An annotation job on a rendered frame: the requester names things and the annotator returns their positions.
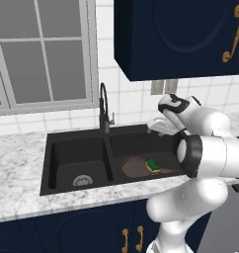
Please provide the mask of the brown frying pan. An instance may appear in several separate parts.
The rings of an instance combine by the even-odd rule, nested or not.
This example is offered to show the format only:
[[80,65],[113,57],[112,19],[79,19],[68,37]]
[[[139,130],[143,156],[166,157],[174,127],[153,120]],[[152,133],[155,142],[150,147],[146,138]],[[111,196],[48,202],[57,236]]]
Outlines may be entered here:
[[156,174],[171,173],[170,169],[157,168],[152,170],[142,157],[129,157],[123,161],[121,171],[129,178],[147,177]]

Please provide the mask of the navy wall cupboard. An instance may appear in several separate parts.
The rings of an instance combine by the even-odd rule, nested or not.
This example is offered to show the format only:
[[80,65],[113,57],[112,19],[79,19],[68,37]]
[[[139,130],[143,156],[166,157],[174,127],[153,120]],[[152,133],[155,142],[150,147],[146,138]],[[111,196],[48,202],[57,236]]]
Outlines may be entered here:
[[130,81],[239,74],[239,0],[114,0],[114,56]]

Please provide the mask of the black arched tap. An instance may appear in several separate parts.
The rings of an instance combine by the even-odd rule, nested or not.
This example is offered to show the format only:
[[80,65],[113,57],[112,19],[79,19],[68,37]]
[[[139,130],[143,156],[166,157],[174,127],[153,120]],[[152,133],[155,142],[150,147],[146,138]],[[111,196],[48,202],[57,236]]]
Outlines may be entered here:
[[110,126],[115,123],[115,115],[109,117],[109,106],[108,106],[108,96],[107,96],[107,89],[104,83],[100,84],[100,115],[99,115],[99,122],[100,122],[100,131],[104,133],[110,132]]

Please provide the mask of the grey sink drain strainer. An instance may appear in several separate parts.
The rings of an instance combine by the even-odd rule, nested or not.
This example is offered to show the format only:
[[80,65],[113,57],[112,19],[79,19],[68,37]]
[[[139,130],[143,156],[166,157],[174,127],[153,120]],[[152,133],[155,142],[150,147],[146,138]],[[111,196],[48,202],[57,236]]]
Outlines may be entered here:
[[93,183],[93,179],[88,175],[79,175],[73,180],[73,186],[85,186],[91,185]]

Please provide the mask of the grey dishwasher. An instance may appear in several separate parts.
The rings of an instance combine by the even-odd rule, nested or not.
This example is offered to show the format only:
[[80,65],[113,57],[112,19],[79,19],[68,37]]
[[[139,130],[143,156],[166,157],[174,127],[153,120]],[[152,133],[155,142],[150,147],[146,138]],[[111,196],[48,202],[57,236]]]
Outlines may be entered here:
[[239,253],[239,193],[232,186],[227,201],[211,214],[198,253]]

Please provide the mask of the grey framed window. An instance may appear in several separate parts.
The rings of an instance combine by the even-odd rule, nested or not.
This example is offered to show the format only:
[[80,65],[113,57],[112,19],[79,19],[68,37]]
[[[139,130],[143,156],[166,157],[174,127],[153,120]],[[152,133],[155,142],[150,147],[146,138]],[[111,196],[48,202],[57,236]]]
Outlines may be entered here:
[[95,0],[0,0],[0,116],[98,100]]

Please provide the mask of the green and yellow sponge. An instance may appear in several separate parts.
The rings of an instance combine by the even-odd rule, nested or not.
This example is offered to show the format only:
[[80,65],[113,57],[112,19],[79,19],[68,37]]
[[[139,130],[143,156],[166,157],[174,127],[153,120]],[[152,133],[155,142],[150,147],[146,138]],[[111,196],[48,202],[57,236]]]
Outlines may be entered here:
[[145,161],[146,167],[150,172],[159,172],[160,167],[156,164],[153,158],[149,158]]

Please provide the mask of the black double sink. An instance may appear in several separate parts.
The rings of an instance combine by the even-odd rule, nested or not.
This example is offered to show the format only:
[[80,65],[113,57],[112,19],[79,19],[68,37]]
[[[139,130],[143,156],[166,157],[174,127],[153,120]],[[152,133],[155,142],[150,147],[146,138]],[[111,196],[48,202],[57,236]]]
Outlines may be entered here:
[[[99,129],[50,133],[46,138],[40,193],[43,196],[121,185],[137,181],[182,176],[176,157],[180,137],[160,136],[145,125],[113,127],[109,133]],[[129,157],[153,158],[171,173],[129,178],[121,165]],[[73,186],[79,175],[93,179],[91,185]]]

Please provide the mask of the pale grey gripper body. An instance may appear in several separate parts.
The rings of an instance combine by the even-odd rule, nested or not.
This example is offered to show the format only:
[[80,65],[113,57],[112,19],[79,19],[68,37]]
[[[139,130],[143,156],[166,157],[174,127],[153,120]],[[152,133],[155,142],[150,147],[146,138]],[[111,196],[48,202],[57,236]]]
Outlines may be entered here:
[[179,131],[179,129],[176,128],[169,120],[164,118],[155,118],[150,120],[147,123],[147,127],[149,130],[157,131],[161,135],[174,135]]

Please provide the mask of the grey wall socket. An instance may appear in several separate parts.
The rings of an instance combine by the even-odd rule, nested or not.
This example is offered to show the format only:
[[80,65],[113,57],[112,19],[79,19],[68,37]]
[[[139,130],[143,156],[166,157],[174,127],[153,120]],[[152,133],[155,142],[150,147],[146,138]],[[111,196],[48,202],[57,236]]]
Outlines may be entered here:
[[177,79],[167,79],[165,84],[165,94],[175,94],[178,88]]
[[151,83],[151,94],[152,95],[162,95],[164,89],[163,80],[153,80]]

